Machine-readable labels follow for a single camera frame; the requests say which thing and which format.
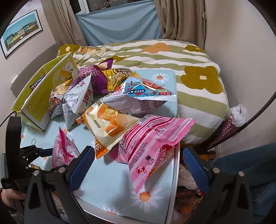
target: jeans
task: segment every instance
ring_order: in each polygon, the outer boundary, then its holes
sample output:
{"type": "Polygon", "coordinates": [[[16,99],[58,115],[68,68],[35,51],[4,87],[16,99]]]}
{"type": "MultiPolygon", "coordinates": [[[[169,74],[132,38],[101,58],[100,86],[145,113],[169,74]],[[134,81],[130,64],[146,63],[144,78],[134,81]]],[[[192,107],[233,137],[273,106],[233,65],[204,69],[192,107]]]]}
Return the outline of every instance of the jeans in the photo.
{"type": "Polygon", "coordinates": [[[276,201],[276,142],[214,159],[210,165],[226,173],[246,174],[254,223],[261,222],[276,201]]]}

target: striped duvet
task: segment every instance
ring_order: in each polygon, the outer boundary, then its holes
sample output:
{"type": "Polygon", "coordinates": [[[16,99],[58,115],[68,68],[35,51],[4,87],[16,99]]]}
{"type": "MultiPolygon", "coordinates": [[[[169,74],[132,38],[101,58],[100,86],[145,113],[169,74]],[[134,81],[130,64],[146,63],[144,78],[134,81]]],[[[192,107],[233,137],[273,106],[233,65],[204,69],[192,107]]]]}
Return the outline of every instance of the striped duvet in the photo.
{"type": "MultiPolygon", "coordinates": [[[[113,57],[112,68],[174,70],[177,82],[178,114],[194,118],[196,124],[183,138],[183,144],[198,144],[207,139],[230,115],[227,95],[218,76],[220,67],[203,49],[173,40],[146,40],[114,43],[97,47],[63,45],[58,55],[71,51],[79,67],[98,64],[113,57]]],[[[158,82],[166,74],[157,74],[158,82]]]]}

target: picture frame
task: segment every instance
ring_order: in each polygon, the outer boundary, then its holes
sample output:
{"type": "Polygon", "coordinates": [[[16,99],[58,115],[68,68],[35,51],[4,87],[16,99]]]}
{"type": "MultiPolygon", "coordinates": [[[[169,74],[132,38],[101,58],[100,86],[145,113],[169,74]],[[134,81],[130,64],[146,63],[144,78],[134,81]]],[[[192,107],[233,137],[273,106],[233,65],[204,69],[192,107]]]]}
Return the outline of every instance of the picture frame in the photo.
{"type": "Polygon", "coordinates": [[[37,10],[31,11],[10,23],[0,39],[5,59],[17,47],[42,30],[37,10]]]}

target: headboard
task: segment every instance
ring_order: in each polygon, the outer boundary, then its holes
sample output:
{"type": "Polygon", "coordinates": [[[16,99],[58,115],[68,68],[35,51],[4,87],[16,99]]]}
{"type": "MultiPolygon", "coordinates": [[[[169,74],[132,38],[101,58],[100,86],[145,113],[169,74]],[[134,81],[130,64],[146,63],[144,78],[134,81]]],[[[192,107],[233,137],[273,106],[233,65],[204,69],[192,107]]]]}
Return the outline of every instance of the headboard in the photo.
{"type": "Polygon", "coordinates": [[[13,94],[18,97],[21,90],[31,79],[31,77],[41,68],[42,65],[46,64],[50,60],[57,56],[59,48],[61,46],[60,42],[55,43],[47,50],[38,55],[27,67],[18,75],[18,77],[13,81],[10,89],[13,94]]]}

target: human hand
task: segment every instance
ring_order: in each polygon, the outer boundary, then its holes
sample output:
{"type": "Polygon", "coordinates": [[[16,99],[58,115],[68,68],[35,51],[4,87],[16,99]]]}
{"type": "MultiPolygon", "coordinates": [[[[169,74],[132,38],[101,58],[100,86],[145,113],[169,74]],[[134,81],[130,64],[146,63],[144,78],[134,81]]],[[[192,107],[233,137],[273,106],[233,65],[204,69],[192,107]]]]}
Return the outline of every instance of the human hand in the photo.
{"type": "Polygon", "coordinates": [[[26,194],[13,189],[3,189],[1,198],[6,206],[16,209],[14,200],[24,200],[26,198],[26,194]]]}

